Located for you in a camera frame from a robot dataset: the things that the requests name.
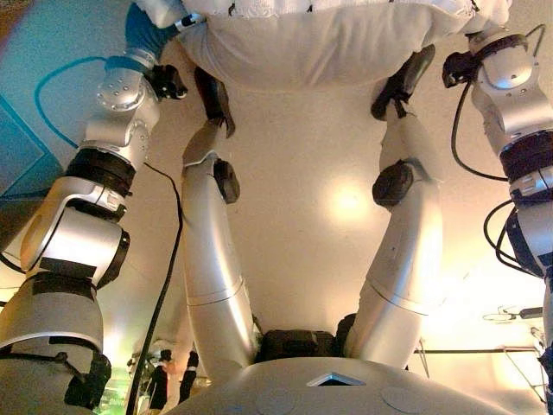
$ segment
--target ceiling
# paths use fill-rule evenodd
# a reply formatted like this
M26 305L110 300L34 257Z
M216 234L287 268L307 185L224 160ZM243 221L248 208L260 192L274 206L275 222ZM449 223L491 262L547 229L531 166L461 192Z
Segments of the ceiling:
M38 118L32 91L44 74L87 55L123 49L124 2L36 2L7 44L0 63L0 92L54 154L67 163L73 150L57 140ZM515 0L509 27L528 32L551 23L549 0ZM549 31L540 51L542 67L553 65ZM471 176L450 154L449 135L461 89L442 85L442 63L467 50L455 35L436 45L436 55L411 99L430 142L441 156L444 251L443 303L424 328L427 348L495 348L531 344L527 323L484 322L499 306L514 310L543 301L543 282L499 264L481 227L486 214L508 198L506 185ZM181 153L205 116L194 88L191 62L177 42L163 63L177 66L190 92L183 101L163 101L154 129L149 162L176 180ZM52 80L42 102L55 125L70 137L82 134L93 91L102 79L98 63L77 67ZM541 85L553 97L553 71ZM355 312L366 271L384 234L389 214L371 198L378 175L379 143L385 123L373 119L372 86L300 93L260 93L228 86L237 125L231 139L218 143L231 162L242 195L229 207L229 220L248 285L251 307L263 329L324 329ZM483 133L480 114L467 103L461 117L459 152L476 169L501 174ZM105 321L105 350L122 366L141 345L161 289L172 249L176 213L168 181L141 169L128 199L122 225L131 235L120 277L99 292ZM491 224L497 235L505 214ZM9 249L18 256L18 241ZM192 338L179 256L155 339L163 339L180 361ZM2 269L2 286L21 278ZM2 299L12 290L0 290Z

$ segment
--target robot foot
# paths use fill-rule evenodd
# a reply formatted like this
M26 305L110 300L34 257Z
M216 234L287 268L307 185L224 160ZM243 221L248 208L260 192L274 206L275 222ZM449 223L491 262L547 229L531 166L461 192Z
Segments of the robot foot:
M221 122L225 121L226 137L229 138L234 133L234 130L236 130L236 127L228 105L225 84L216 80L201 67L196 67L194 70L194 80L206 109L207 118L219 118Z
M391 99L409 102L416 84L434 59L434 54L434 45L427 46L412 54L403 66L388 78L384 89L372 104L371 114L374 118L385 120L386 106Z

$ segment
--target white fabric cover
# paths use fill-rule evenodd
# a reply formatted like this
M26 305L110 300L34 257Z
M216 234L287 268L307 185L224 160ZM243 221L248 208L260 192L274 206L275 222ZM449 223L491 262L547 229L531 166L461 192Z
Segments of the white fabric cover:
M180 36L225 83L289 91L372 82L455 33L503 24L511 0L184 0L207 22Z

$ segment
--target person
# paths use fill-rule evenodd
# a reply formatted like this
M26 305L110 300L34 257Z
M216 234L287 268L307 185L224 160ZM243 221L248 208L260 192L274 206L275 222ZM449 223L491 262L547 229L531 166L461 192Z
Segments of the person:
M168 375L175 372L175 363L171 361L171 350L161 352L160 364L150 376L148 385L149 410L146 415L157 415L167 403Z
M182 376L181 388L180 388L180 397L179 404L184 402L190 397L190 391L192 390L192 385L194 384L194 379L196 379L196 370L200 364L200 358L196 353L195 349L190 350L190 355L188 357L187 370Z

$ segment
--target blue cable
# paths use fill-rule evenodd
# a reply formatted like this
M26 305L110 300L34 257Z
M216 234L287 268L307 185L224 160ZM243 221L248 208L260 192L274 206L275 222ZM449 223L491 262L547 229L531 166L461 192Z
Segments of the blue cable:
M69 144L74 149L77 149L79 146L71 140L68 136L66 136L64 133L62 133L60 130L58 130L55 125L52 124L48 116L44 113L44 110L42 109L41 104L41 91L42 88L55 76L59 75L60 73L65 72L67 69L71 69L72 67L77 67L78 65L81 65L83 63L92 62L92 61L106 61L106 58L103 58L102 56L88 56L86 58L77 59L76 61L72 61L64 65L63 67L58 67L54 71L48 73L44 78L41 79L41 81L38 83L38 85L35 88L35 106L36 110L38 111L39 115L41 116L42 120L48 128L59 138L61 138L63 141L65 141L67 144Z

